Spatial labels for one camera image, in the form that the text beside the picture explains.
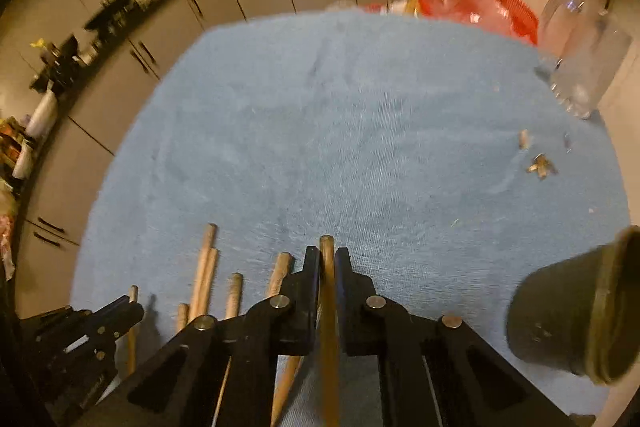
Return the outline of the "wooden chopstick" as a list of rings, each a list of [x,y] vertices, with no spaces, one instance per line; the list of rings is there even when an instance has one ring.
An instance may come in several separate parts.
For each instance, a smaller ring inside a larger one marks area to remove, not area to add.
[[[130,303],[136,303],[138,301],[139,287],[132,285],[129,289],[129,301]],[[137,353],[137,332],[134,326],[129,329],[127,334],[128,340],[128,357],[127,357],[127,374],[131,375],[136,370],[136,353]]]
[[[340,394],[338,393],[340,343],[336,333],[334,238],[322,235],[319,245],[322,254],[320,288],[321,413],[323,425],[338,426],[340,425]]]
[[[266,291],[268,298],[274,297],[279,294],[282,281],[290,273],[293,265],[294,258],[289,253],[280,253],[277,255],[276,262],[271,272],[269,285]],[[290,394],[296,375],[299,371],[300,363],[302,363],[302,357],[289,357],[286,362],[281,376],[276,384],[276,390],[274,391],[272,411],[271,411],[271,426],[279,426],[280,420],[283,415],[286,403],[288,403],[288,395]]]
[[[205,269],[210,250],[214,245],[217,233],[217,225],[209,223],[205,227],[200,253],[198,254],[198,267],[195,271],[193,291],[190,303],[189,321],[193,321],[198,316],[198,300],[200,300],[201,287],[204,281]]]
[[[176,333],[180,333],[189,323],[190,307],[187,303],[179,303],[176,316]]]
[[[217,259],[218,249],[212,247],[205,269],[204,281],[200,292],[200,300],[198,300],[198,317],[208,312],[209,297],[210,292],[212,291],[213,280],[215,277]]]
[[[229,279],[229,288],[226,302],[226,314],[224,314],[224,318],[226,320],[234,319],[239,315],[240,311],[240,303],[242,297],[242,288],[243,288],[243,275],[239,272],[234,272],[231,274]],[[221,407],[222,398],[224,397],[224,387],[226,387],[227,379],[229,375],[230,365],[227,365],[226,371],[224,372],[224,378],[222,379],[220,392],[218,395],[218,400],[216,404],[216,410],[214,414],[214,425],[217,425],[217,418],[219,414],[219,410]]]

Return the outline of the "grey lower kitchen cabinets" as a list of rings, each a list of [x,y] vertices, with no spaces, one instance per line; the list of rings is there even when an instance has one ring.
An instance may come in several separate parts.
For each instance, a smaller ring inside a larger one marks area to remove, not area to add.
[[[262,292],[280,251],[321,228],[370,247],[372,217],[420,140],[445,165],[506,101],[485,31],[416,14],[414,0],[168,0],[82,90],[44,161],[17,254],[20,317],[131,284],[169,314],[193,288],[216,221],[222,280]]]

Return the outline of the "blue towel mat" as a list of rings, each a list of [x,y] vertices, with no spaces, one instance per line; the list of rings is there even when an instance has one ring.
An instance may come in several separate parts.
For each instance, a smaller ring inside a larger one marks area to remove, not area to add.
[[[265,297],[274,259],[322,235],[419,317],[454,313],[503,355],[516,286],[614,239],[627,196],[603,121],[566,113],[530,46],[360,11],[209,31],[155,89],[94,203],[72,303],[138,286],[138,357],[174,335],[206,225],[209,310]]]

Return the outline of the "dark green utensil cup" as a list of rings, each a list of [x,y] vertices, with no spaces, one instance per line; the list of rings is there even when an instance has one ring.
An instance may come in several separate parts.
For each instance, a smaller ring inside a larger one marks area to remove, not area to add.
[[[639,229],[521,281],[506,314],[519,359],[614,385],[639,356]]]

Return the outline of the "wood scrap cluster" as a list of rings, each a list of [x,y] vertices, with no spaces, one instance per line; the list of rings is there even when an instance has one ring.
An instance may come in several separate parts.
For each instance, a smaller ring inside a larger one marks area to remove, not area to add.
[[[553,162],[544,154],[538,154],[532,163],[526,168],[527,173],[536,173],[539,180],[544,180],[548,176],[556,176],[556,170]]]

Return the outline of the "small wood scrap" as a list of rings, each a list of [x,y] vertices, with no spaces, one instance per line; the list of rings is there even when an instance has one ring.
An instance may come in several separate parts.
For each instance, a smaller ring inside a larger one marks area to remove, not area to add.
[[[528,134],[528,131],[526,129],[521,130],[520,132],[518,132],[518,147],[521,150],[528,150],[529,149],[529,134]]]

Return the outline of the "red plastic basket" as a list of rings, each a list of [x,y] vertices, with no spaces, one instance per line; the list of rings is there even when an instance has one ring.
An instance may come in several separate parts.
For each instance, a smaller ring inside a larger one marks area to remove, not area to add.
[[[522,0],[418,0],[425,17],[480,27],[536,46],[538,17]]]

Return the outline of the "clear glass mug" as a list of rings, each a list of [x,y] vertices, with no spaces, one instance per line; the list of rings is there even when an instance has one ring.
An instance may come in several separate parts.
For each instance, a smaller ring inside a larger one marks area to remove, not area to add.
[[[539,70],[567,113],[588,119],[623,65],[632,37],[586,0],[548,0],[539,17]]]

